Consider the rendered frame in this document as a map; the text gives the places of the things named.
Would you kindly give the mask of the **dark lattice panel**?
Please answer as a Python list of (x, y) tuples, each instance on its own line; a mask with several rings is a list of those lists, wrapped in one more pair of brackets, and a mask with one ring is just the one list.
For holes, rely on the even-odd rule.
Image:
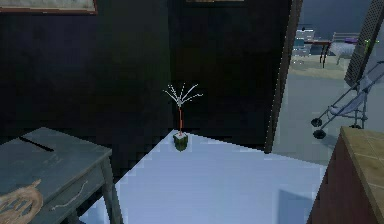
[(350, 87), (363, 76), (383, 20), (384, 0), (372, 0), (344, 78)]

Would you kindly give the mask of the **black pen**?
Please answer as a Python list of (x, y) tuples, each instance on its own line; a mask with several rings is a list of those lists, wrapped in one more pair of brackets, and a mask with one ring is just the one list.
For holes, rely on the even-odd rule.
[(30, 144), (32, 144), (32, 145), (35, 145), (35, 146), (37, 146), (37, 147), (39, 147), (39, 148), (41, 148), (41, 149), (44, 149), (45, 151), (48, 151), (48, 152), (54, 152), (54, 149), (49, 148), (49, 147), (47, 147), (47, 146), (45, 146), (45, 145), (42, 145), (42, 144), (40, 144), (40, 143), (34, 142), (34, 141), (30, 140), (30, 139), (24, 138), (24, 137), (22, 137), (22, 136), (20, 136), (20, 137), (18, 137), (18, 138), (19, 138), (21, 141), (24, 141), (24, 142), (30, 143)]

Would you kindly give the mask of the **potted plant with white fronds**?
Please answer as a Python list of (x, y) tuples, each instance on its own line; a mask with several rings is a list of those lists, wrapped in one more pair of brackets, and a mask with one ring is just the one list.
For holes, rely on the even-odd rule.
[(183, 110), (182, 106), (186, 103), (191, 101), (195, 97), (202, 97), (202, 93), (196, 93), (193, 96), (190, 96), (189, 93), (194, 90), (197, 87), (197, 84), (193, 85), (186, 93), (184, 93), (185, 85), (182, 85), (180, 93), (177, 93), (175, 88), (172, 84), (168, 85), (168, 89), (164, 90), (164, 93), (166, 93), (175, 103), (178, 109), (179, 114), (179, 127), (178, 131), (173, 135), (173, 142), (175, 148), (182, 152), (184, 151), (188, 146), (188, 135), (183, 131), (184, 127), (184, 121), (183, 121)]

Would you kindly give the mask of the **dark wooden door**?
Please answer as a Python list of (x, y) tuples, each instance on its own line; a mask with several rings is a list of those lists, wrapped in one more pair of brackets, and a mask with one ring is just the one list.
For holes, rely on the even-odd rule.
[(287, 30), (284, 38), (284, 46), (282, 48), (282, 55), (279, 64), (278, 75), (276, 77), (274, 97), (271, 107), (271, 116), (269, 119), (267, 136), (265, 140), (264, 153), (269, 154), (272, 152), (273, 142), (278, 125), (279, 114), (284, 95), (284, 88), (286, 84), (293, 44), (296, 36), (296, 30), (301, 14), (303, 0), (292, 0), (291, 9), (288, 17)]

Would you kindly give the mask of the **framed wall picture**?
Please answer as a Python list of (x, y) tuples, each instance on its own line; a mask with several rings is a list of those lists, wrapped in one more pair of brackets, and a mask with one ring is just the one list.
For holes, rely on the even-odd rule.
[(0, 0), (0, 12), (97, 14), (96, 0)]

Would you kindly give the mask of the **grey wooden table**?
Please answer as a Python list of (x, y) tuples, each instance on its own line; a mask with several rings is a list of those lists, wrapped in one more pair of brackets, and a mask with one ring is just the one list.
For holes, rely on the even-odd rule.
[(97, 190), (110, 224), (123, 224), (111, 149), (46, 127), (22, 137), (54, 149), (48, 152), (19, 138), (0, 145), (0, 196), (41, 180), (37, 189), (43, 206), (29, 224), (76, 224), (78, 207)]

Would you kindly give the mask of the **tan wicker basket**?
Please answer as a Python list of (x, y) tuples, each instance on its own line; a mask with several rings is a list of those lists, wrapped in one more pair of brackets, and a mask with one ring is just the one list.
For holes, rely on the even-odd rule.
[(0, 224), (29, 224), (43, 206), (43, 195), (32, 184), (0, 196)]

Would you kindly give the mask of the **dark red table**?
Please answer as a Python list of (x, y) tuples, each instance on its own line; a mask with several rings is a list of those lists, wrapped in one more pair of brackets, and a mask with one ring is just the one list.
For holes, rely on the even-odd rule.
[(322, 67), (325, 67), (326, 58), (332, 42), (330, 40), (307, 40), (305, 41), (305, 44), (311, 44), (322, 47), (319, 62), (322, 64)]

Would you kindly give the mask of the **pale blue shelf unit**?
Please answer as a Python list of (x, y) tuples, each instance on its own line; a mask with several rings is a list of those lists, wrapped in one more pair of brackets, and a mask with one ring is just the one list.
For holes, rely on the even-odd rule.
[(315, 31), (313, 29), (297, 30), (293, 45), (293, 56), (309, 56), (311, 49), (311, 41), (313, 40)]

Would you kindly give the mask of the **grey baby stroller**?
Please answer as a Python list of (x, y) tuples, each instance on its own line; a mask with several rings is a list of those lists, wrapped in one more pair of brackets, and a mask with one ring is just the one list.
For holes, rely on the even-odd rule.
[[(313, 132), (316, 139), (326, 136), (325, 127), (336, 117), (350, 118), (354, 120), (351, 128), (363, 129), (368, 119), (366, 116), (368, 95), (372, 87), (377, 83), (384, 82), (384, 60), (377, 61), (362, 77), (356, 81), (345, 93), (343, 93), (332, 105), (318, 117), (311, 120), (311, 125), (317, 127)], [(352, 90), (356, 95), (346, 104), (338, 106), (340, 102)]]

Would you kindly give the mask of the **brown cabinet with tan top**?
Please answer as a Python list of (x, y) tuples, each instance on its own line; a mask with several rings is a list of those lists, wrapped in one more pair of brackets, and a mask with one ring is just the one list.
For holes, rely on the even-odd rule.
[(384, 224), (384, 133), (340, 129), (306, 224)]

